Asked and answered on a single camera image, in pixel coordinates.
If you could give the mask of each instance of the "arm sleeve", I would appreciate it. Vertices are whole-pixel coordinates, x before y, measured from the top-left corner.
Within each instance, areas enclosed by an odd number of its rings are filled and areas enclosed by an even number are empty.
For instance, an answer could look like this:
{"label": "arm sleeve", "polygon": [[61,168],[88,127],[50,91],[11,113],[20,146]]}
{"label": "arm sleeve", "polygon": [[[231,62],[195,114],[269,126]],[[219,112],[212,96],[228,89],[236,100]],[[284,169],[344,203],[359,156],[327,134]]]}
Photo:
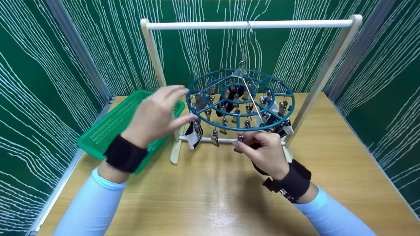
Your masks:
{"label": "arm sleeve", "polygon": [[318,187],[309,203],[294,204],[314,225],[321,236],[376,235],[363,221]]}
{"label": "arm sleeve", "polygon": [[116,184],[94,169],[61,218],[54,236],[102,236],[117,211],[126,183]]}

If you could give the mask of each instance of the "wooden table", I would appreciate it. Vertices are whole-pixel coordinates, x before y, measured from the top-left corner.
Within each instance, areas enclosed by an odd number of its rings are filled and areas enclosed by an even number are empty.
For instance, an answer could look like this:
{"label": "wooden table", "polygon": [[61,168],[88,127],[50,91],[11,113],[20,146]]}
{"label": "wooden table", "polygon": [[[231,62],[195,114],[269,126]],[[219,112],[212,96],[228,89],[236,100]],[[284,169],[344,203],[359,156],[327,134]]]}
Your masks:
{"label": "wooden table", "polygon": [[[307,94],[295,94],[297,110]],[[115,107],[125,97],[117,97]],[[204,135],[211,130],[203,127]],[[292,143],[294,157],[313,182],[378,235],[419,235],[420,223],[343,118],[321,94]],[[172,139],[148,166],[131,176],[106,235],[316,235],[295,207],[261,185],[250,160],[232,151],[183,143],[178,165],[170,163]],[[84,154],[38,235],[51,235],[99,160]]]}

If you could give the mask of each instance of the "green wall panel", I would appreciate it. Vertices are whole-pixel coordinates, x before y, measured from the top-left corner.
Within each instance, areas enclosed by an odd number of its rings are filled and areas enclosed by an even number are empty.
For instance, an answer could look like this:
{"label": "green wall panel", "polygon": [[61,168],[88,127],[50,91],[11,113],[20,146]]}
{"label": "green wall panel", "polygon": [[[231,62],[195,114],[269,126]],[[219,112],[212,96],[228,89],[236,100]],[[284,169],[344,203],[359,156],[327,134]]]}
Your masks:
{"label": "green wall panel", "polygon": [[420,1],[399,0],[333,98],[420,214]]}
{"label": "green wall panel", "polygon": [[24,235],[105,102],[42,0],[0,0],[0,235]]}
{"label": "green wall panel", "polygon": [[[150,22],[365,18],[377,0],[64,0],[94,63],[114,95],[157,89],[140,30]],[[246,67],[307,92],[338,29],[155,31],[168,84],[189,83],[220,68]]]}

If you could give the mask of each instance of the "forearm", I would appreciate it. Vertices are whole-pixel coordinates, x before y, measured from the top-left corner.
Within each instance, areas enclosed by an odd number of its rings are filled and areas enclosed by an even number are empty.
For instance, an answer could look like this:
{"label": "forearm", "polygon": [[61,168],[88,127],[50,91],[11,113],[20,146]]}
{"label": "forearm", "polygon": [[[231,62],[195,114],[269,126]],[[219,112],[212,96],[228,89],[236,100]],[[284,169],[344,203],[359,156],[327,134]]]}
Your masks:
{"label": "forearm", "polygon": [[312,183],[308,192],[300,197],[298,202],[306,202],[294,205],[309,219],[321,236],[376,235],[357,216]]}
{"label": "forearm", "polygon": [[104,235],[117,211],[128,176],[129,173],[102,161],[74,197],[54,235]]}

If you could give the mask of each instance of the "green basket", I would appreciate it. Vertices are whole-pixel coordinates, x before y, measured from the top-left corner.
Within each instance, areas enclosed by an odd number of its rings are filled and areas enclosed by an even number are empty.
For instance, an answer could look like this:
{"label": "green basket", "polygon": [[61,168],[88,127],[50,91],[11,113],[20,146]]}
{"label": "green basket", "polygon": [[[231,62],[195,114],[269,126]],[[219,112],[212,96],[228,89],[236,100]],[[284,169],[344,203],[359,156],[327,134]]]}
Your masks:
{"label": "green basket", "polygon": [[[120,134],[130,123],[137,106],[143,99],[150,96],[152,92],[146,90],[137,90],[116,106],[112,111],[108,112],[100,121],[96,122],[89,130],[87,130],[77,140],[77,146],[85,150],[90,155],[103,160],[105,156],[103,153],[108,148],[108,145],[117,134]],[[173,109],[175,117],[179,117],[185,104],[178,101]],[[147,150],[149,153],[144,158],[135,173],[139,173],[146,164],[150,161],[152,156],[156,153],[158,148],[167,139],[163,137],[155,140],[149,144]]]}

